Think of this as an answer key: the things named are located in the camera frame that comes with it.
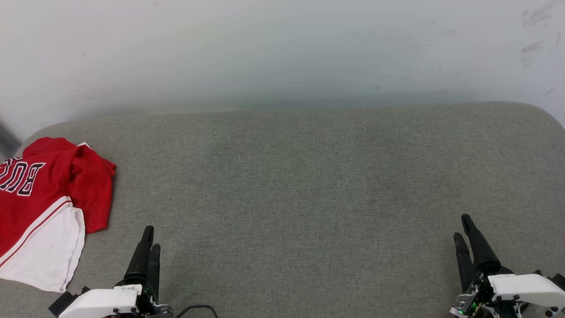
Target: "gray table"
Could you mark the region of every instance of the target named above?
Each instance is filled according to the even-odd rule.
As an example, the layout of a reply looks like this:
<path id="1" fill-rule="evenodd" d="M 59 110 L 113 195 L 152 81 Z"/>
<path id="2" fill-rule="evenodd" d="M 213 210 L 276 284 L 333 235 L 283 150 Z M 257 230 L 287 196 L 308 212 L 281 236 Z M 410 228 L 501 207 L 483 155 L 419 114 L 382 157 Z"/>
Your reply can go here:
<path id="1" fill-rule="evenodd" d="M 565 131 L 532 106 L 109 117 L 26 145 L 42 136 L 118 166 L 74 293 L 118 282 L 149 224 L 161 300 L 220 318 L 449 317 L 462 213 L 516 273 L 565 272 Z M 57 297 L 0 281 L 3 317 L 48 317 Z"/>

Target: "black cable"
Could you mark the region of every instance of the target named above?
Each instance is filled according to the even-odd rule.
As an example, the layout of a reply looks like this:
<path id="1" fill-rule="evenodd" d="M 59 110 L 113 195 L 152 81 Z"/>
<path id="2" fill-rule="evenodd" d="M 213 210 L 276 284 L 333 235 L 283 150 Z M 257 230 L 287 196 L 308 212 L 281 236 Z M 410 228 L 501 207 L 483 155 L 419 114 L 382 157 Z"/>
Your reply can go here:
<path id="1" fill-rule="evenodd" d="M 180 316 L 184 315 L 187 311 L 189 311 L 192 308 L 208 308 L 212 311 L 212 313 L 214 313 L 214 317 L 218 318 L 218 314 L 216 313 L 216 311 L 212 308 L 212 306 L 208 306 L 208 305 L 192 305 L 192 306 L 188 306 L 187 308 L 184 308 L 183 311 L 180 312 L 180 314 L 178 316 L 176 316 L 175 318 L 179 318 Z"/>

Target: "folded clothing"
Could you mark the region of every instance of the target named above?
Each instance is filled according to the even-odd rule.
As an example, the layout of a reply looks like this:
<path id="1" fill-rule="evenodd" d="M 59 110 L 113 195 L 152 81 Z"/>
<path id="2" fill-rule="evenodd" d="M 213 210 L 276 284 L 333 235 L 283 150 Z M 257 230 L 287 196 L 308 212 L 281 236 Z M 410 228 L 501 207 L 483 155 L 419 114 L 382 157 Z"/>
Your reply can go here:
<path id="1" fill-rule="evenodd" d="M 115 168 L 86 144 L 49 137 L 0 165 L 0 278 L 64 292 L 85 233 L 108 224 Z"/>

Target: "red stripe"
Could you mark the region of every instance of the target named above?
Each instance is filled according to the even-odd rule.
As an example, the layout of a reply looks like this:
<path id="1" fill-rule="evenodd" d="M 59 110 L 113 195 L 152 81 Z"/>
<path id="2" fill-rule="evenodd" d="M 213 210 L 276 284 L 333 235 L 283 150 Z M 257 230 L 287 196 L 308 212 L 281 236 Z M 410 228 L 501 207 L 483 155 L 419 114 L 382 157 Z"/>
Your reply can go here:
<path id="1" fill-rule="evenodd" d="M 24 242 L 22 242 L 22 244 L 20 246 L 18 246 L 18 248 L 14 251 L 14 253 L 12 253 L 12 255 L 10 255 L 5 261 L 2 262 L 2 264 L 0 264 L 0 268 L 2 268 L 2 266 L 4 266 L 4 264 L 10 260 L 10 258 L 12 256 L 14 256 L 19 250 L 20 248 L 25 245 L 25 243 L 27 242 L 28 238 L 35 232 L 35 230 L 37 230 L 41 225 L 43 225 L 43 223 L 45 223 L 47 220 L 49 220 L 49 218 L 55 214 L 55 212 L 57 212 L 62 206 L 64 206 L 66 203 L 71 202 L 70 200 L 67 200 L 63 203 L 61 203 L 60 206 L 57 207 L 57 209 L 55 209 L 53 212 L 51 212 L 51 214 L 45 218 L 45 220 L 43 220 L 41 223 L 39 223 L 39 225 L 37 225 L 31 232 L 29 232 L 28 236 L 25 238 Z"/>

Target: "red fabric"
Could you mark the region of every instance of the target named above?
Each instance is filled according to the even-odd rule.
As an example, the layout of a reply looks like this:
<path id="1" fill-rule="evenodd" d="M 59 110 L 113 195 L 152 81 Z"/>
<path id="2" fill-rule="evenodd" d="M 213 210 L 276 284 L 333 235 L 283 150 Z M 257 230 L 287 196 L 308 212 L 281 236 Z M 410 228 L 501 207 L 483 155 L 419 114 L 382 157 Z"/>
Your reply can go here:
<path id="1" fill-rule="evenodd" d="M 23 158 L 0 165 L 0 186 L 10 180 L 18 162 L 44 163 L 37 170 L 29 196 L 20 191 L 30 177 L 30 169 L 12 192 L 0 189 L 0 256 L 4 255 L 52 203 L 71 198 L 82 209 L 87 233 L 105 229 L 112 201 L 112 176 L 116 166 L 86 145 L 76 146 L 64 138 L 40 138 L 28 146 Z M 17 184 L 15 178 L 10 185 Z"/>

